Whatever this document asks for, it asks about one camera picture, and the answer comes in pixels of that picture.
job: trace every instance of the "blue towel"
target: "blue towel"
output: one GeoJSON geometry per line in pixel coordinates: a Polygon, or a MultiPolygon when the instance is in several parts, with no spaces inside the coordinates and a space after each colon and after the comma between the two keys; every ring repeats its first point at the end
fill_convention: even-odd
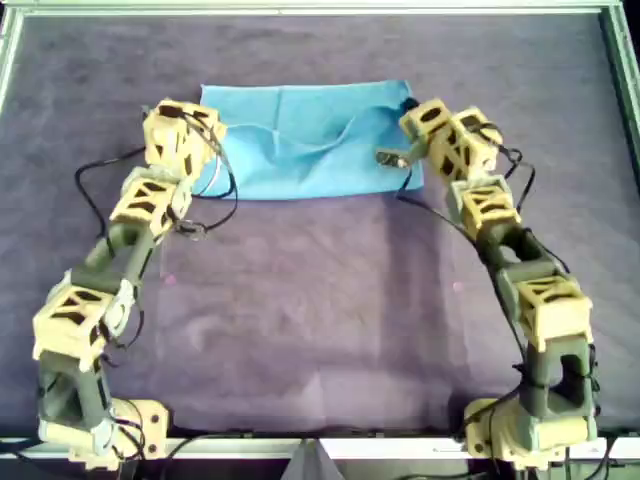
{"type": "MultiPolygon", "coordinates": [[[[245,200],[334,197],[397,190],[407,171],[379,165],[377,148],[408,150],[398,126],[406,82],[338,86],[202,87],[202,105],[216,108],[229,128],[223,145],[245,200]]],[[[414,167],[409,189],[422,187],[414,167]]],[[[193,192],[202,193],[215,170],[209,163],[193,192]]],[[[229,188],[222,166],[202,193],[229,188]]]]}

